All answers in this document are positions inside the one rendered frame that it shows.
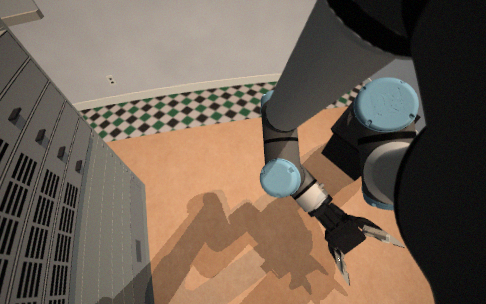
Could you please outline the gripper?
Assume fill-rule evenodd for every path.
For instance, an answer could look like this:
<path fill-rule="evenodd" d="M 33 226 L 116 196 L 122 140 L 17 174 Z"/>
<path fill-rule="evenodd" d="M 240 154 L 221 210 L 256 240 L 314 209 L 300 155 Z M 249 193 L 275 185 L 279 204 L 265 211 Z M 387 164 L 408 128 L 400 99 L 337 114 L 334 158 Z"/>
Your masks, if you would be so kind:
<path fill-rule="evenodd" d="M 333 256 L 335 263 L 342 276 L 343 276 L 342 271 L 344 269 L 345 274 L 343 278 L 346 281 L 346 283 L 350 286 L 349 274 L 346 271 L 347 266 L 346 263 L 344 262 L 344 257 L 345 254 L 347 254 L 349 251 L 351 251 L 360 243 L 362 243 L 364 240 L 366 240 L 367 235 L 368 237 L 374 237 L 384 243 L 390 244 L 391 242 L 393 245 L 402 248 L 405 248 L 405 246 L 396 238 L 394 238 L 389 233 L 387 233 L 386 231 L 384 231 L 379 226 L 377 226 L 376 224 L 374 224 L 373 222 L 371 222 L 366 218 L 348 215 L 347 213 L 346 214 L 344 213 L 342 215 L 337 214 L 329 206 L 329 203 L 332 200 L 333 198 L 330 195 L 328 195 L 328 197 L 321 203 L 322 205 L 320 207 L 318 207 L 316 210 L 314 209 L 313 211 L 308 212 L 308 214 L 311 217 L 315 216 L 316 219 L 323 225 L 323 227 L 325 229 L 328 229 L 328 231 L 330 232 L 329 233 L 327 230 L 325 230 L 325 240 L 329 243 L 328 249 L 331 255 Z M 337 214 L 337 216 L 341 220 L 339 220 L 339 218 L 337 218 L 337 216 L 333 212 Z M 314 213 L 314 215 L 312 215 L 312 213 Z M 324 214 L 324 216 L 322 215 L 322 213 Z M 362 231 L 358 227 L 362 229 Z"/>

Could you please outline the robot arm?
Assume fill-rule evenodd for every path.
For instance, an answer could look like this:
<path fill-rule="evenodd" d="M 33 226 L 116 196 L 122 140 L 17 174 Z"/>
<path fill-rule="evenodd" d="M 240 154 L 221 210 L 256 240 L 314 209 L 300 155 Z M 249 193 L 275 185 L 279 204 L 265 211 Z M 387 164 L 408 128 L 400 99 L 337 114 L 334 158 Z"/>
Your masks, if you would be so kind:
<path fill-rule="evenodd" d="M 435 304 L 486 304 L 486 0 L 317 0 L 261 97 L 260 184 L 305 212 L 321 206 L 328 192 L 300 163 L 297 127 L 395 59 L 413 60 L 426 126 L 416 135 L 406 82 L 361 88 L 347 129 L 363 198 L 394 209 Z"/>

